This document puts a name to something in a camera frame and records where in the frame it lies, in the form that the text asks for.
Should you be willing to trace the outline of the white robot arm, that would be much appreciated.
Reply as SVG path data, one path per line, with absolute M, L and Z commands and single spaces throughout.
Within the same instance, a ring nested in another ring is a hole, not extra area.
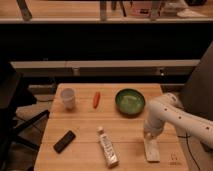
M 194 116 L 181 109 L 179 98 L 165 93 L 151 99 L 147 105 L 148 116 L 144 121 L 146 136 L 156 138 L 164 129 L 166 122 L 180 127 L 201 142 L 213 148 L 213 121 Z

